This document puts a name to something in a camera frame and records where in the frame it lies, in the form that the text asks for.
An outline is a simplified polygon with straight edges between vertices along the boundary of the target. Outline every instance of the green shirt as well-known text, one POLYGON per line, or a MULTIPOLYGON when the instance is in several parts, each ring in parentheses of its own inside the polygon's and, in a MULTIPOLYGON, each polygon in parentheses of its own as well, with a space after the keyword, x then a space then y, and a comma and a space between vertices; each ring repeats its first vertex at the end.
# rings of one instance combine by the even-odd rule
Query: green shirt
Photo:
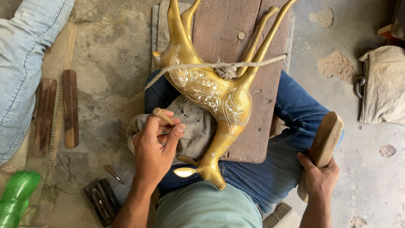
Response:
POLYGON ((159 200, 155 227, 262 228, 262 217, 245 192, 230 184, 220 191, 209 181, 199 181, 159 200))

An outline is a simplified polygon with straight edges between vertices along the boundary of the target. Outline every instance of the hand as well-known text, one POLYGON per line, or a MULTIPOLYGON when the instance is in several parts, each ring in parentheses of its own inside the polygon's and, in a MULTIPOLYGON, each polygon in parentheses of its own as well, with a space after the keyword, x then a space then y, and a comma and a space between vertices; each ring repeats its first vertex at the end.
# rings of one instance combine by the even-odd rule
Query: hand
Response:
POLYGON ((308 197, 328 200, 332 198, 333 188, 339 177, 339 167, 332 157, 329 164, 322 169, 318 169, 309 158, 301 152, 297 153, 297 158, 305 168, 305 184, 308 188, 308 197))
MULTIPOLYGON (((173 112, 162 109, 168 117, 173 112)), ((145 126, 134 138, 136 174, 134 183, 144 191, 156 188, 163 176, 169 171, 176 154, 179 139, 183 137, 185 129, 180 120, 171 118, 176 125, 170 126, 161 118, 150 114, 145 126)))

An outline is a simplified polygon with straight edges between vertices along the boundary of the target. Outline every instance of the brass deer figurine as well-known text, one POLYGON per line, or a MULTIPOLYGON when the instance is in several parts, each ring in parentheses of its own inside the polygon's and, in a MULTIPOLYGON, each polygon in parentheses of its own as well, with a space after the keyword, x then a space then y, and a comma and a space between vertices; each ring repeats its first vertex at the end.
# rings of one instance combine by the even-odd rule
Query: brass deer figurine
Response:
MULTIPOLYGON (((174 64, 209 63, 199 56, 191 41, 192 17, 200 1, 195 0, 193 5, 180 15, 177 0, 170 0, 167 12, 170 43, 164 52, 153 52, 153 60, 160 69, 174 64)), ((281 20, 296 1, 289 0, 282 7, 272 28, 254 55, 268 18, 279 12, 277 7, 270 7, 260 20, 243 62, 263 61, 281 20)), ((219 190, 225 188, 226 184, 218 168, 218 160, 238 138, 249 121, 252 112, 249 88, 257 71, 258 67, 240 67, 237 69, 237 77, 228 80, 220 77, 214 68, 208 67, 175 69, 164 74, 181 94, 208 110, 218 123, 214 139, 200 162, 187 156, 177 157, 198 168, 179 168, 174 170, 175 174, 187 177, 193 173, 199 173, 204 180, 212 182, 219 190)))

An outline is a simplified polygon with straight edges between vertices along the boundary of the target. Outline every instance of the light blue jeans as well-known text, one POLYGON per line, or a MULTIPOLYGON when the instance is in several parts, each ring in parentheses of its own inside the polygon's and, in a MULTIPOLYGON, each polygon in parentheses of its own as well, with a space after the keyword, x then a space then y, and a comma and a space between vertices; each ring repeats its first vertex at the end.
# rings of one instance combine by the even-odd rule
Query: light blue jeans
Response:
POLYGON ((42 58, 65 25, 75 0, 24 0, 0 19, 0 165, 20 148, 30 126, 42 58))

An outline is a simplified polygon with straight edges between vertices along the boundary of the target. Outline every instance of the rope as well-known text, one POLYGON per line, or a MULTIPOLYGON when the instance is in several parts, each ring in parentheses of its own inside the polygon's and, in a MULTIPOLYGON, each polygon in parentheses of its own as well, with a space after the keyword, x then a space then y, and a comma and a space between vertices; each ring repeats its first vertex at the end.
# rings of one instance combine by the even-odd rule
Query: rope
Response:
POLYGON ((215 68, 215 71, 224 79, 231 79, 236 77, 236 69, 238 67, 261 67, 268 65, 273 62, 286 59, 288 53, 283 55, 268 59, 262 62, 234 62, 234 63, 224 63, 220 62, 218 58, 217 63, 202 63, 202 64, 176 64, 163 68, 146 86, 144 90, 147 90, 153 85, 164 73, 175 70, 175 69, 184 69, 184 68, 200 68, 200 67, 211 67, 215 68))

